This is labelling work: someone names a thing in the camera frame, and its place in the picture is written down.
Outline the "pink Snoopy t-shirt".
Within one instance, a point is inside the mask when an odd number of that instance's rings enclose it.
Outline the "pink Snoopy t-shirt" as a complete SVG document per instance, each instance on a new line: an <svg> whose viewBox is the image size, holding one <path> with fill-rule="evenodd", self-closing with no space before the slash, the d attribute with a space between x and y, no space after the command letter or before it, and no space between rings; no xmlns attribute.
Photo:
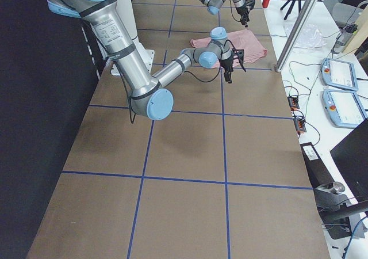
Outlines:
<svg viewBox="0 0 368 259"><path fill-rule="evenodd" d="M235 45L236 49L244 50L244 63L255 63L258 59L267 55L267 49L258 41L251 30L243 29L227 34L228 39ZM211 38L191 39L193 48L206 47Z"/></svg>

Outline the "black tripod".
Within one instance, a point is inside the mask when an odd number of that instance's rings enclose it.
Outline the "black tripod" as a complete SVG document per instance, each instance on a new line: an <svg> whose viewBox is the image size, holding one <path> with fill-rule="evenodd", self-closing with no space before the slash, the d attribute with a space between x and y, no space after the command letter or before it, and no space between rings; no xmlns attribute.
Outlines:
<svg viewBox="0 0 368 259"><path fill-rule="evenodd" d="M287 10L287 12L286 12L286 14L285 14L285 16L284 16L284 20L287 20L287 18L289 17L289 15L291 14L291 12L292 12L292 10L293 10L293 8L294 8L294 5L295 5L295 3L297 3L297 6L298 6L298 13L300 13L301 12L301 9L302 9L302 4L301 4L301 0L287 0L284 4L283 4L283 6L280 8L280 11L283 11L283 9L285 8L285 7L287 7L287 5L288 4L290 4L289 5L289 8L288 8L288 10Z"/></svg>

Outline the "clear plastic bag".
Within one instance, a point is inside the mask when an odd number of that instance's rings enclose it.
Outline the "clear plastic bag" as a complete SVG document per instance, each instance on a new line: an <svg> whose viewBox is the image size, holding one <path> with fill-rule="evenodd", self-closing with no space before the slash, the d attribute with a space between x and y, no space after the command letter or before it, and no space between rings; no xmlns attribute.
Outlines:
<svg viewBox="0 0 368 259"><path fill-rule="evenodd" d="M326 45L322 33L314 24L305 25L294 45L294 48L312 49L320 48Z"/></svg>

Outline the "orange black connector block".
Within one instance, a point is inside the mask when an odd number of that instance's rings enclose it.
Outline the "orange black connector block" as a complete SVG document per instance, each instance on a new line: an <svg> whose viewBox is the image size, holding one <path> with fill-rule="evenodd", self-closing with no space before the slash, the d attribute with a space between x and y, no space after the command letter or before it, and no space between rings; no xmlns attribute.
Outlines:
<svg viewBox="0 0 368 259"><path fill-rule="evenodd" d="M302 119L298 119L298 117L296 117L293 121L298 135L306 133L305 122Z"/></svg>
<svg viewBox="0 0 368 259"><path fill-rule="evenodd" d="M290 110L299 109L298 97L297 96L288 96L287 97L288 104L290 106Z"/></svg>

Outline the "upper blue teach pendant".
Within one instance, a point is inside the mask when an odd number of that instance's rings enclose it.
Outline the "upper blue teach pendant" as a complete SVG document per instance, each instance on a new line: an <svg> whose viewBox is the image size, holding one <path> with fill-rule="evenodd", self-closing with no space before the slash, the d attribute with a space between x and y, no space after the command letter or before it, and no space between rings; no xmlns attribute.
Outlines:
<svg viewBox="0 0 368 259"><path fill-rule="evenodd" d="M350 62L324 58L321 64L321 74L324 83L328 86L358 91L354 65Z"/></svg>

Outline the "blue teach pendant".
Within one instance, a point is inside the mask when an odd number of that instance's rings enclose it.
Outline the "blue teach pendant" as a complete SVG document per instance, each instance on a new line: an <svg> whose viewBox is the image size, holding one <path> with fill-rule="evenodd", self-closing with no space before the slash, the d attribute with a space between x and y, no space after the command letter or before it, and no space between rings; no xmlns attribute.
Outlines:
<svg viewBox="0 0 368 259"><path fill-rule="evenodd" d="M324 58L321 64L321 74L324 83L328 86L358 91L354 65L350 62Z"/></svg>
<svg viewBox="0 0 368 259"><path fill-rule="evenodd" d="M322 95L327 115L339 128L356 128L367 119L367 113L354 91L324 90Z"/></svg>

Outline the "lower blue teach pendant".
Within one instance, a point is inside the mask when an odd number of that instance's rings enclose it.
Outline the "lower blue teach pendant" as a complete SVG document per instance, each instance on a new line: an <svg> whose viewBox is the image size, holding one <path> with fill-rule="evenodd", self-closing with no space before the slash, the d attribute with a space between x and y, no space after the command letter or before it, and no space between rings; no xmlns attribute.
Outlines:
<svg viewBox="0 0 368 259"><path fill-rule="evenodd" d="M327 115L339 128L356 128L367 119L367 113L354 91L324 90L322 95Z"/></svg>

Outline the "black box with label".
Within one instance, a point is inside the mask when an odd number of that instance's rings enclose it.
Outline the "black box with label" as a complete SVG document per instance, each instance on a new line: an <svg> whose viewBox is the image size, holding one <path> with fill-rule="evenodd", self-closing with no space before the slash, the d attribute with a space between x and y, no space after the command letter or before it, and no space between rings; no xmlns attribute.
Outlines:
<svg viewBox="0 0 368 259"><path fill-rule="evenodd" d="M311 142L300 144L312 188L334 182L330 172Z"/></svg>

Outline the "black monitor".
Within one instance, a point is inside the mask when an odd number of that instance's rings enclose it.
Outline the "black monitor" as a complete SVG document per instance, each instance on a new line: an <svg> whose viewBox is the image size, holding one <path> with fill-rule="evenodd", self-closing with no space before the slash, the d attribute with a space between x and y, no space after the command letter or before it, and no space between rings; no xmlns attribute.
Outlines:
<svg viewBox="0 0 368 259"><path fill-rule="evenodd" d="M367 200L367 120L331 151L333 161L358 201Z"/></svg>

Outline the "aluminium frame post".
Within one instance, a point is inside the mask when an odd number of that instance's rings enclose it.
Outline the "aluminium frame post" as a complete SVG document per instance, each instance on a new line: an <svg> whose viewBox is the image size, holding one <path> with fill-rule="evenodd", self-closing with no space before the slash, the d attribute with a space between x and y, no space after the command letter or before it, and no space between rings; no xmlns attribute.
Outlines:
<svg viewBox="0 0 368 259"><path fill-rule="evenodd" d="M280 73L282 71L317 1L318 0L305 0L304 5L301 9L301 12L299 13L294 23L294 26L292 27L290 35L287 38L286 44L279 56L277 64L275 65L276 72Z"/></svg>

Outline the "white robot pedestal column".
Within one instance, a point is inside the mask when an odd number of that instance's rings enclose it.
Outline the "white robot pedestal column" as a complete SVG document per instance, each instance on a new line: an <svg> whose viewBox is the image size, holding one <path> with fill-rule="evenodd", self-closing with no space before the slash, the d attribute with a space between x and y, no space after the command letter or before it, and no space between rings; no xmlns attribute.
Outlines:
<svg viewBox="0 0 368 259"><path fill-rule="evenodd" d="M117 14L125 26L131 40L136 46L136 49L141 56L148 73L151 74L152 65L154 61L155 51L146 49L138 37L136 20L133 13L132 0L117 0Z"/></svg>

